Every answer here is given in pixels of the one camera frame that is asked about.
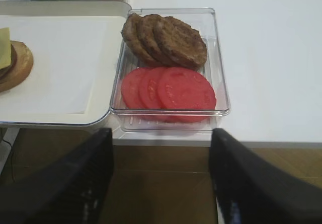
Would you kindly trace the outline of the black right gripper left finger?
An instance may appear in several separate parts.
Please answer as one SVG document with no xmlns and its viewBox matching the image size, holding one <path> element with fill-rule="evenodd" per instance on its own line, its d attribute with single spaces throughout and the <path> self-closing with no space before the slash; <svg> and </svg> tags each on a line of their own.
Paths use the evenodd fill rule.
<svg viewBox="0 0 322 224">
<path fill-rule="evenodd" d="M 113 176 L 102 128 L 46 168 L 1 187 L 1 223 L 98 223 Z"/>
</svg>

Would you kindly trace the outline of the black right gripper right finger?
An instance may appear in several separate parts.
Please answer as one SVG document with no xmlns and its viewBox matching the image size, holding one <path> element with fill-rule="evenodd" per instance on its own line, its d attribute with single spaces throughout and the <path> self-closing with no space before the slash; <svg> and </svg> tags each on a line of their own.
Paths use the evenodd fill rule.
<svg viewBox="0 0 322 224">
<path fill-rule="evenodd" d="M 212 131 L 209 172 L 218 223 L 321 223 L 321 189 Z"/>
</svg>

